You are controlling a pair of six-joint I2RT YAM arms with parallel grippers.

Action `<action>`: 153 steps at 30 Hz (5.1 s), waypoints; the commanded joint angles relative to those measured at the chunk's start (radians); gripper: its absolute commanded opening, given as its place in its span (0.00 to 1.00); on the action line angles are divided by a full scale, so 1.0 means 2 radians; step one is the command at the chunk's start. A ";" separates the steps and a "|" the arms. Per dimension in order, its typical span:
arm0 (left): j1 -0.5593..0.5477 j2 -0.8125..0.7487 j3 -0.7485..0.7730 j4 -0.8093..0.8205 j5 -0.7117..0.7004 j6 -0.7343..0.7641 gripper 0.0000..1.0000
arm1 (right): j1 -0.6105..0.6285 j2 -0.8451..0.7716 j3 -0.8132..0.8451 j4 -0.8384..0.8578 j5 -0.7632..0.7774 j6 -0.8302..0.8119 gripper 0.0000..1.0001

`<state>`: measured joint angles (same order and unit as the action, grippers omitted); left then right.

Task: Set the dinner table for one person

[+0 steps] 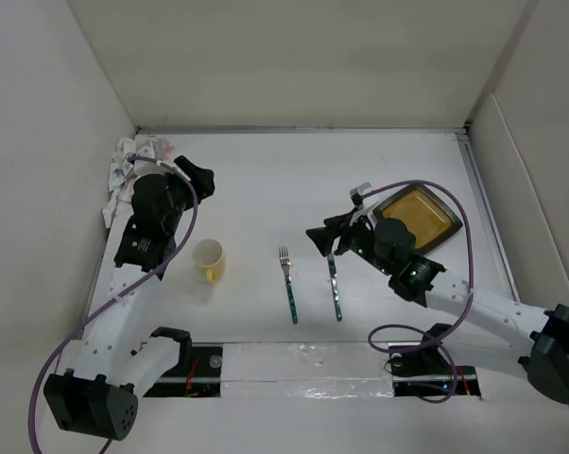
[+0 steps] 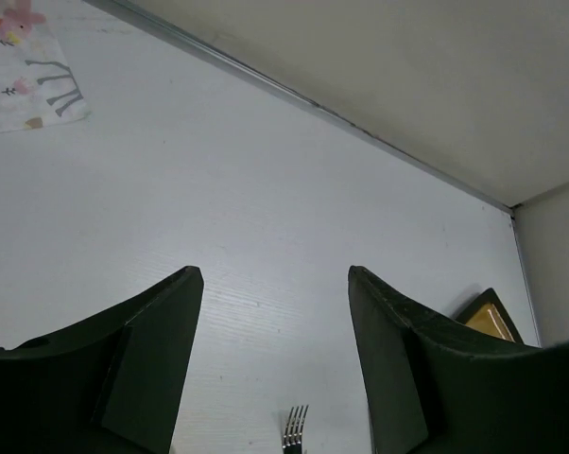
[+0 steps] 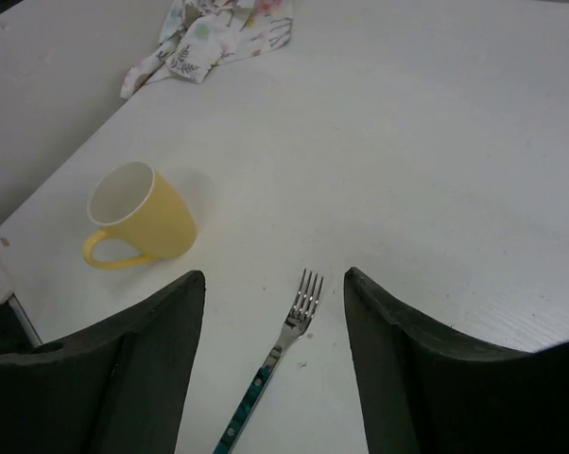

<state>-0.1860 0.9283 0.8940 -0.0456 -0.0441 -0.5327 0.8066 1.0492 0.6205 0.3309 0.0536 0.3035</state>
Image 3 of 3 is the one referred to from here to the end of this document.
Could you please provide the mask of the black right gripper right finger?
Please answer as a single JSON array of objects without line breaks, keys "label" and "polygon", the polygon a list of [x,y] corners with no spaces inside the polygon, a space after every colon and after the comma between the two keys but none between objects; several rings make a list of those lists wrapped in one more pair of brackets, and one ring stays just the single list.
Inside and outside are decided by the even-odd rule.
[{"label": "black right gripper right finger", "polygon": [[466,335],[363,271],[344,307],[372,453],[569,453],[569,341],[529,353]]}]

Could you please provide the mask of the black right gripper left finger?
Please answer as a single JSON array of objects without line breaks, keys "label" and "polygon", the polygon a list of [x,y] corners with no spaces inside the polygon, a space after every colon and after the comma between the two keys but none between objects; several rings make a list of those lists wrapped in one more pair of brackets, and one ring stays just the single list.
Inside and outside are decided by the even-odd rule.
[{"label": "black right gripper left finger", "polygon": [[171,453],[202,327],[190,271],[76,333],[0,340],[0,453]]}]

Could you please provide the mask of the green-handled steel fork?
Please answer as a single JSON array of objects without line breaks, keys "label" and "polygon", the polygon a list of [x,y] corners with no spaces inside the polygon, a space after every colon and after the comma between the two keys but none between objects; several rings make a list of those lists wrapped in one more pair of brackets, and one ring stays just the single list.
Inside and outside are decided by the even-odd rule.
[{"label": "green-handled steel fork", "polygon": [[280,335],[262,366],[255,373],[229,424],[217,442],[214,453],[226,454],[233,451],[285,352],[305,334],[313,321],[319,306],[323,283],[324,277],[320,274],[308,269],[303,270],[293,304],[285,317]]}]

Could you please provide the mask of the yellow ceramic mug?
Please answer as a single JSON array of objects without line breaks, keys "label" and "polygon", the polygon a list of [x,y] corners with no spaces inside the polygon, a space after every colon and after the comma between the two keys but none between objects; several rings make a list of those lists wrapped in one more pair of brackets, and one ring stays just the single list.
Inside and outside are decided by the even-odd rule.
[{"label": "yellow ceramic mug", "polygon": [[[95,187],[87,203],[90,221],[97,231],[82,247],[85,262],[100,270],[120,270],[188,252],[197,238],[197,227],[176,189],[143,162],[123,164]],[[139,254],[101,261],[94,258],[98,243],[119,239]]]}]

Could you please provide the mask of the floral animal print napkin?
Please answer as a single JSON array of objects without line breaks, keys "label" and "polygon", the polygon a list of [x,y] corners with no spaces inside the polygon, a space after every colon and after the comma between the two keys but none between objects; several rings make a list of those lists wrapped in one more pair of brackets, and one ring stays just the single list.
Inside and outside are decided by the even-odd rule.
[{"label": "floral animal print napkin", "polygon": [[130,68],[120,97],[129,99],[142,86],[171,77],[202,83],[219,65],[287,44],[292,26],[290,0],[175,1],[158,47]]}]

